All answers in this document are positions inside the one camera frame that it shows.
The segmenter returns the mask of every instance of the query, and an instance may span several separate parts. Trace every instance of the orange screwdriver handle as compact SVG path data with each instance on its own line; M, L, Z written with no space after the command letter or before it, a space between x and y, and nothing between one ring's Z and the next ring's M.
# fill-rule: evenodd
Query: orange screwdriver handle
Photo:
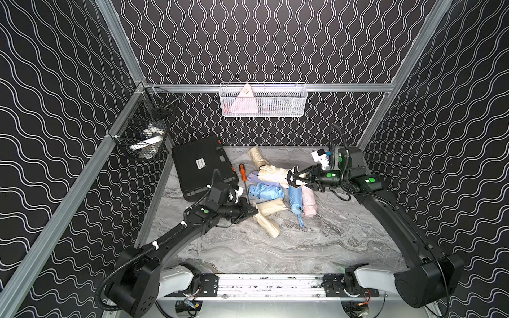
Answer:
M239 164L240 174L242 175L242 181L246 181L246 169L244 169L244 164Z

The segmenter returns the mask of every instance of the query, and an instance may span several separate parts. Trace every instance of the light blue umbrella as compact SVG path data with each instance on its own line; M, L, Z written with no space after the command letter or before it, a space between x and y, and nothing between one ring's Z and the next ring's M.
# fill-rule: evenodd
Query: light blue umbrella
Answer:
M254 195L259 197L260 199L265 200L274 200L277 198L284 198L285 193L283 192L283 188L268 186L265 184L258 183L255 186L249 187L249 195Z
M302 213L302 189L300 187L294 188L290 186L288 188L288 193L290 194L290 208L292 212L297 214L299 218L300 227L304 227L304 221L302 221L301 213Z

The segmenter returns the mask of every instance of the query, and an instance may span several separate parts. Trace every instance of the gray marble surface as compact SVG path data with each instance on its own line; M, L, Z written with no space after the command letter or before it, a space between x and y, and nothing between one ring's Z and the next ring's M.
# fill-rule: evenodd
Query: gray marble surface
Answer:
M244 163L247 173L255 169L246 154L249 148L226 148L234 167ZM273 165L306 168L313 163L311 149L262 148ZM243 185L239 176L239 186ZM285 190L288 204L288 191ZM356 263L402 270L405 262L378 220L355 199L345 202L331 192L316 192L318 213L303 217L289 209L270 215L280 227L271 238L252 218L230 228L213 228L185 247L167 266L188 262L204 272L214 273L342 273ZM160 237L182 221L189 203L180 191L175 168L172 169L157 210L148 242Z

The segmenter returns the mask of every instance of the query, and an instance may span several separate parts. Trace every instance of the wavy line pattern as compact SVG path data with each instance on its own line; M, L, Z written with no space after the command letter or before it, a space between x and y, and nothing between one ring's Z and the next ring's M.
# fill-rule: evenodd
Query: wavy line pattern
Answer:
M101 317L93 292L136 241L166 157L128 161L114 150L16 317Z
M113 3L152 83L386 83L434 0Z
M426 235L465 260L449 317L509 316L508 25L507 0L454 1L366 151Z
M0 0L0 291L134 90L92 0Z
M299 118L232 118L221 115L217 94L185 94L169 131L176 144L213 133L227 146L322 146L327 127L339 123L347 142L357 144L382 95L313 93Z

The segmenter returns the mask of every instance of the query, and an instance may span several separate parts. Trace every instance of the basket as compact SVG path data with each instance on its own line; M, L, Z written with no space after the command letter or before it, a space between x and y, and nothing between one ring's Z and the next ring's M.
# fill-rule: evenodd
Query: basket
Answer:
M221 83L219 100L225 117L301 117L305 83Z
M139 103L144 104L150 110L152 118L161 121L175 114L182 101L182 94L170 93L161 88L147 88L149 98Z
M153 109L139 102L131 112L114 141L119 153L129 160L153 161L161 156L167 136L164 119L155 120Z

